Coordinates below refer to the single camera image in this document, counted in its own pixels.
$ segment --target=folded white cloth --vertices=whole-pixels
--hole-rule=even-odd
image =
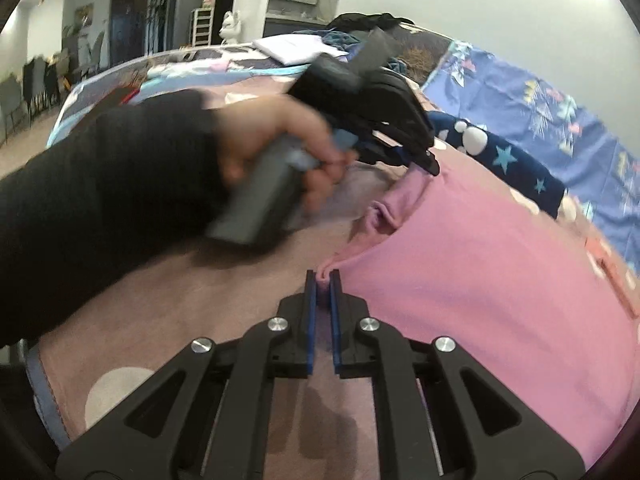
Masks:
[[[254,41],[254,47],[278,60],[285,66],[300,65],[313,61],[325,52],[334,57],[347,53],[334,46],[325,45],[315,34],[282,34]]]

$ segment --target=black sleeve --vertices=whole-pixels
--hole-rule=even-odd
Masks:
[[[0,347],[52,329],[225,203],[196,91],[99,116],[0,182]]]

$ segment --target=blue bedding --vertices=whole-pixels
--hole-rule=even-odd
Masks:
[[[544,164],[640,269],[640,162],[596,116],[531,72],[462,41],[451,44],[422,92]]]

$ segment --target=blue star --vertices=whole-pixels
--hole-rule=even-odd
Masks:
[[[511,146],[506,149],[502,149],[499,146],[495,147],[498,152],[498,156],[494,160],[494,166],[501,166],[504,174],[507,174],[507,166],[512,162],[516,162],[518,159],[511,155]]]
[[[535,189],[538,192],[538,194],[542,193],[543,191],[546,191],[545,179],[544,178],[542,180],[536,179],[536,185],[533,189]]]

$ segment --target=triangular cutout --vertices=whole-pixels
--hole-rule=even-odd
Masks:
[[[157,438],[162,433],[186,377],[185,372],[173,374],[127,416],[125,424],[151,438]]]
[[[466,368],[460,375],[487,435],[494,436],[520,423],[518,412],[474,371]]]

